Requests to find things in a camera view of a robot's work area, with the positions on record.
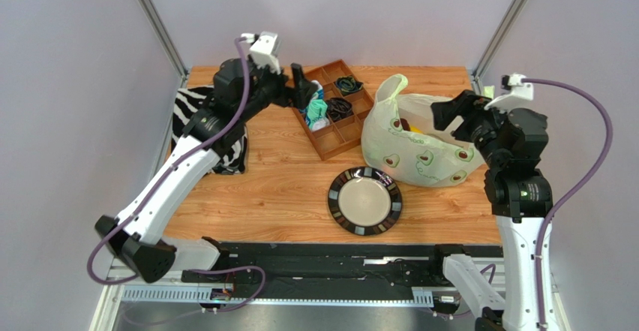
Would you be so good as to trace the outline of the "yellow mango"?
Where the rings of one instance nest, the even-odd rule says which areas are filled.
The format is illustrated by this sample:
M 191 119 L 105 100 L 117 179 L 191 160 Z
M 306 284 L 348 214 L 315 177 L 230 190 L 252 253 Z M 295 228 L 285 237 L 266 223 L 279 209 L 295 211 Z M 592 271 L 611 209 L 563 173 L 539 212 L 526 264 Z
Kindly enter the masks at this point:
M 409 127 L 409 131 L 413 132 L 413 133 L 417 133 L 417 134 L 425 134 L 423 131 L 421 131 L 418 128 L 414 128 L 413 126 Z

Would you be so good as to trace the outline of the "dark red apple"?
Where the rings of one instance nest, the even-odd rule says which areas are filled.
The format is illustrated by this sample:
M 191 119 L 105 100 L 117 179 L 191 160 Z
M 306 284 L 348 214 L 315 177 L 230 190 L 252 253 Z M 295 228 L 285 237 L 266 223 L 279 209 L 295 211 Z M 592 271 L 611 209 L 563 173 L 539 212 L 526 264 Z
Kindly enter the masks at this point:
M 410 124 L 407 120 L 400 118 L 399 120 L 400 126 L 404 131 L 411 131 Z

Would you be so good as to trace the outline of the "pale green plastic bag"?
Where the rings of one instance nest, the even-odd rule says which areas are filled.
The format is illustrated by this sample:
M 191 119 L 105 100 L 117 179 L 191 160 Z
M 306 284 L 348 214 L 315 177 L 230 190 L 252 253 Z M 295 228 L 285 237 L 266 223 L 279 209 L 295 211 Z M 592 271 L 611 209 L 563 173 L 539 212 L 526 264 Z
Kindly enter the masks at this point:
M 461 118 L 445 131 L 434 128 L 431 104 L 451 98 L 404 94 L 407 86 L 408 79 L 395 74 L 377 89 L 361 135 L 366 164 L 397 181 L 420 187 L 449 187 L 465 182 L 485 161 L 473 144 L 451 136 Z M 400 118 L 425 134 L 404 131 Z

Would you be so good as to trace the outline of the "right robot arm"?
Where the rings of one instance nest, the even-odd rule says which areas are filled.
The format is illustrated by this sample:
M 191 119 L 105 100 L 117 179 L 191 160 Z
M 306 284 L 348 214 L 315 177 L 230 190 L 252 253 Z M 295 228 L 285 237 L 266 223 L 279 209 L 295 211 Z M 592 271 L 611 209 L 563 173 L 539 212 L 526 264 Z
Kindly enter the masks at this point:
M 500 106 L 472 91 L 431 109 L 438 131 L 461 118 L 451 135 L 472 143 L 487 165 L 484 191 L 502 241 L 505 295 L 459 245 L 442 254 L 443 278 L 468 305 L 476 330 L 558 330 L 549 258 L 553 193 L 537 168 L 548 144 L 546 116 Z

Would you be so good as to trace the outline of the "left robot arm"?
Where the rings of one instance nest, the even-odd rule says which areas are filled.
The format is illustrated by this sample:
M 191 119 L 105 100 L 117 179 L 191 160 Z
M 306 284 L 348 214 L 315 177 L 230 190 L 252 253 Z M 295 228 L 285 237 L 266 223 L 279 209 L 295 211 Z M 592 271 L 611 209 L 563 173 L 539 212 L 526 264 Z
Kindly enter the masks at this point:
M 222 162 L 245 135 L 245 124 L 275 104 L 304 109 L 318 90 L 301 65 L 292 74 L 259 68 L 251 59 L 229 59 L 219 68 L 200 108 L 192 115 L 171 156 L 143 191 L 115 217 L 101 216 L 94 228 L 114 258 L 146 283 L 178 270 L 210 270 L 221 253 L 210 238 L 164 237 L 169 220 L 201 178 Z

